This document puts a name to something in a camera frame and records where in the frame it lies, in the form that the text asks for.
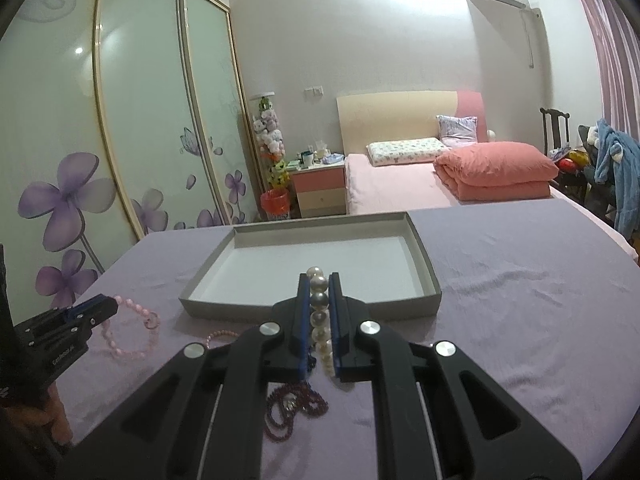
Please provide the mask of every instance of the folded pink quilt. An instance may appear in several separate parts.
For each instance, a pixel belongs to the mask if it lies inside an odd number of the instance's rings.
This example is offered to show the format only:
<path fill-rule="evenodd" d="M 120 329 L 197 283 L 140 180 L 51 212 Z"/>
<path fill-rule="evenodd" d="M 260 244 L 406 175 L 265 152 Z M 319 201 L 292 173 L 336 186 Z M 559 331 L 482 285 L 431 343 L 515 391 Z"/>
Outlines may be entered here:
<path fill-rule="evenodd" d="M 491 142 L 465 146 L 436 158 L 436 174 L 461 201 L 547 198 L 558 168 L 529 144 Z"/>

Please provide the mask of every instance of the pink curtain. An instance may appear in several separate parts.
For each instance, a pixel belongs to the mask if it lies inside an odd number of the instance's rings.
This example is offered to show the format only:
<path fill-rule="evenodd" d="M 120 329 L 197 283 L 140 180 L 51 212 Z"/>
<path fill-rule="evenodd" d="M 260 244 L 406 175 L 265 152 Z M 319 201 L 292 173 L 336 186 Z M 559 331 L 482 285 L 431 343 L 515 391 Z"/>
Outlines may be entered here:
<path fill-rule="evenodd" d="M 640 46 L 615 0 L 581 0 L 600 68 L 604 118 L 640 140 Z"/>

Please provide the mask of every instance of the beige headboard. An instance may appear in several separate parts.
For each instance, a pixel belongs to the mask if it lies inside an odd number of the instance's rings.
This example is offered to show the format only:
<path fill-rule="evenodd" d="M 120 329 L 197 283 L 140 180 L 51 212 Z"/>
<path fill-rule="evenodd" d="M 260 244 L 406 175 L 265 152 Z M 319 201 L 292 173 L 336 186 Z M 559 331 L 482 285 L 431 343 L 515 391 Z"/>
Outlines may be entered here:
<path fill-rule="evenodd" d="M 367 153 L 380 140 L 438 136 L 437 115 L 478 117 L 478 140 L 486 141 L 482 96 L 477 92 L 381 92 L 338 97 L 344 154 Z"/>

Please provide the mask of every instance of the floral pillow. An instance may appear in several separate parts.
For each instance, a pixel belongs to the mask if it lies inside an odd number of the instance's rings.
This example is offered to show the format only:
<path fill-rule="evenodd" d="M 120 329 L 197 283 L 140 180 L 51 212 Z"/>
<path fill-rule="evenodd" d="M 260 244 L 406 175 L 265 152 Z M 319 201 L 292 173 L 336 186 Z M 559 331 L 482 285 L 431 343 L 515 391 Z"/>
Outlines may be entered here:
<path fill-rule="evenodd" d="M 440 123 L 440 140 L 450 148 L 461 148 L 478 142 L 477 117 L 437 116 Z"/>
<path fill-rule="evenodd" d="M 376 167 L 433 162 L 437 156 L 442 155 L 447 150 L 448 148 L 434 137 L 372 142 L 367 146 L 371 163 Z"/>

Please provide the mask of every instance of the pink bed sheet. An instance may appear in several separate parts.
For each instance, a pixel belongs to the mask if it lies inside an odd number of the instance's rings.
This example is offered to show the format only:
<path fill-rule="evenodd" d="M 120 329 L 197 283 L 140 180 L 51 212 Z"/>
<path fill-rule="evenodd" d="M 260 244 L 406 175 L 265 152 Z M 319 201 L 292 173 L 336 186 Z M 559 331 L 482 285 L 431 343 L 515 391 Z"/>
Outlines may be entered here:
<path fill-rule="evenodd" d="M 412 211 L 462 206 L 436 175 L 433 164 L 406 164 L 374 168 L 367 155 L 354 153 L 346 159 L 347 212 L 352 215 Z M 619 232 L 555 189 L 552 198 L 566 200 L 594 222 L 626 254 L 638 254 Z"/>

